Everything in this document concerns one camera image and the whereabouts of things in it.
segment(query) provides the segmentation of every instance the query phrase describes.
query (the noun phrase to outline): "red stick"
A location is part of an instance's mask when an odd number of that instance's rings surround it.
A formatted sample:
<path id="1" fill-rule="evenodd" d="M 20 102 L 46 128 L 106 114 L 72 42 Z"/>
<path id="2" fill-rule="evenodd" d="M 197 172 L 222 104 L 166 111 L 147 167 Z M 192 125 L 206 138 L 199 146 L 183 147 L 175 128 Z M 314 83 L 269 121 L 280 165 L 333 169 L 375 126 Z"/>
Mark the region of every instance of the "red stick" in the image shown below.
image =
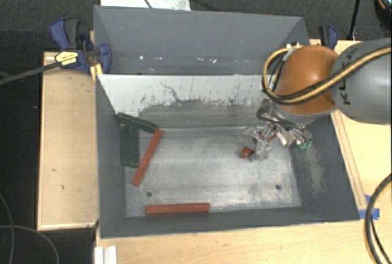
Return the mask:
<path id="1" fill-rule="evenodd" d="M 132 184 L 134 186 L 139 186 L 141 183 L 141 180 L 143 179 L 143 176 L 147 170 L 148 164 L 153 157 L 156 148 L 158 147 L 160 138 L 162 137 L 163 132 L 159 129 L 155 130 L 155 133 L 153 137 L 151 138 L 151 141 L 149 142 L 149 145 L 147 147 L 147 150 L 145 154 L 143 155 L 143 158 L 141 159 L 139 163 L 139 167 L 137 168 L 137 171 L 135 173 L 134 178 L 132 179 Z"/>
<path id="2" fill-rule="evenodd" d="M 147 205 L 146 215 L 201 214 L 208 213 L 209 209 L 209 203 Z"/>

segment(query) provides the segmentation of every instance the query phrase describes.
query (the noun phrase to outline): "wooden table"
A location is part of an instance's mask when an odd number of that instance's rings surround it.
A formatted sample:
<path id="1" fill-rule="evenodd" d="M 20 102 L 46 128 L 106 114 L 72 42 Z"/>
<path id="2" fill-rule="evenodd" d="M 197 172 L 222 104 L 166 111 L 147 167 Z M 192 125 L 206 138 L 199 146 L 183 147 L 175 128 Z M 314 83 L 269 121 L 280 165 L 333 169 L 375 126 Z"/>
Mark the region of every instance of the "wooden table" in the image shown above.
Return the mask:
<path id="1" fill-rule="evenodd" d="M 340 41 L 341 52 L 353 42 Z M 45 62 L 53 61 L 46 54 Z M 73 70 L 44 73 L 40 153 L 39 230 L 92 227 L 98 220 L 94 83 Z M 391 171 L 390 126 L 356 123 L 333 115 L 357 205 Z M 391 187 L 376 207 L 376 227 L 392 255 Z M 372 263 L 363 221 L 227 232 L 99 239 L 116 246 L 118 263 Z"/>

